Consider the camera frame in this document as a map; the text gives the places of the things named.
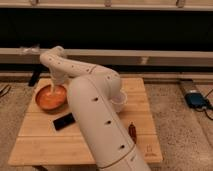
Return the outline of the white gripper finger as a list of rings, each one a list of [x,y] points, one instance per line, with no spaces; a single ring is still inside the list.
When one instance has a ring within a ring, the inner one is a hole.
[[[51,87],[50,87],[50,93],[51,93],[51,95],[55,94],[55,89],[56,89],[56,85],[51,84]]]

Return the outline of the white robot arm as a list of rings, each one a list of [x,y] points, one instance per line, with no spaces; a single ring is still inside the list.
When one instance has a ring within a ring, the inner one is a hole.
[[[122,87],[116,71],[69,60],[61,46],[43,52],[40,62],[54,84],[71,80],[68,105],[99,171],[151,171],[111,104]]]

